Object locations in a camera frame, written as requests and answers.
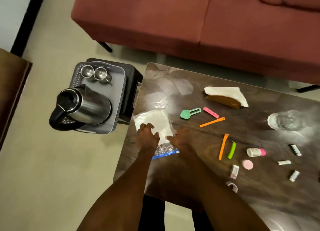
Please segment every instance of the glass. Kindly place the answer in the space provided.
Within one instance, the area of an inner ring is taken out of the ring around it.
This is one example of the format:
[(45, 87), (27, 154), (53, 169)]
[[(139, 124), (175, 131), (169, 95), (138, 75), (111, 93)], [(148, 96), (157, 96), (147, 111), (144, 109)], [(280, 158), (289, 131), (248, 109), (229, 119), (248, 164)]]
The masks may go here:
[(285, 131), (299, 131), (306, 126), (303, 114), (297, 110), (271, 114), (268, 125), (270, 128)]

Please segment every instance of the electric kettle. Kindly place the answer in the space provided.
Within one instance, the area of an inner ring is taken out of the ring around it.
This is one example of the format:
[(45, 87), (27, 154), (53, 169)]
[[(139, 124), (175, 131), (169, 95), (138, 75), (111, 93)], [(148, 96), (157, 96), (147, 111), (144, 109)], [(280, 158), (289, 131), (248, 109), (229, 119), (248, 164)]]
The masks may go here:
[[(56, 108), (52, 112), (49, 124), (60, 131), (75, 130), (85, 124), (100, 124), (111, 115), (110, 100), (91, 90), (85, 84), (67, 88), (57, 96)], [(67, 117), (74, 123), (63, 123)]]

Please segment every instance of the black pants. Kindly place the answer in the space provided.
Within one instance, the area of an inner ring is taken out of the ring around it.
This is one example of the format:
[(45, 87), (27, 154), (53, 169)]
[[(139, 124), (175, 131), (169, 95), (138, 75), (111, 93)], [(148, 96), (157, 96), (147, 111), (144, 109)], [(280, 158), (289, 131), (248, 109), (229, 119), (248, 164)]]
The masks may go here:
[[(195, 231), (214, 231), (206, 213), (192, 211)], [(165, 230), (165, 201), (144, 195), (138, 231)]]

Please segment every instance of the human hand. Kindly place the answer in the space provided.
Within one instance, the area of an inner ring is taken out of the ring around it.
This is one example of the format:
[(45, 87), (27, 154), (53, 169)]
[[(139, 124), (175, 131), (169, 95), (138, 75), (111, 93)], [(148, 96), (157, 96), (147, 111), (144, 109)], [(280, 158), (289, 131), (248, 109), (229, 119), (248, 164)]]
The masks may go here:
[(182, 156), (190, 156), (196, 154), (194, 148), (192, 147), (192, 136), (190, 131), (186, 128), (179, 128), (177, 134), (173, 136), (167, 136), (167, 140), (180, 151)]
[(152, 156), (155, 154), (160, 137), (158, 132), (153, 135), (151, 128), (154, 128), (154, 125), (151, 123), (147, 125), (142, 123), (140, 125), (136, 139), (139, 154), (150, 154)]

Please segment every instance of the tile floor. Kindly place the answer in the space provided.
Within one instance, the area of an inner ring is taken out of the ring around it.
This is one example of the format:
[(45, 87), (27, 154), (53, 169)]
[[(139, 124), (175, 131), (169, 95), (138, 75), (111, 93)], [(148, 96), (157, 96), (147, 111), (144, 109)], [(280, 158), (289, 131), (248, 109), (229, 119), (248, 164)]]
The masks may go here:
[[(109, 54), (71, 20), (73, 2), (44, 0), (23, 56), (34, 64), (0, 152), (0, 230), (76, 230), (112, 183), (127, 126), (91, 135), (55, 131), (48, 124), (57, 94), (68, 87), (80, 61), (130, 63), (142, 74), (147, 62), (158, 62), (291, 94), (290, 86), (304, 86), (117, 45)], [(320, 90), (300, 96), (320, 100)], [(194, 230), (190, 210), (169, 203), (165, 225)]]

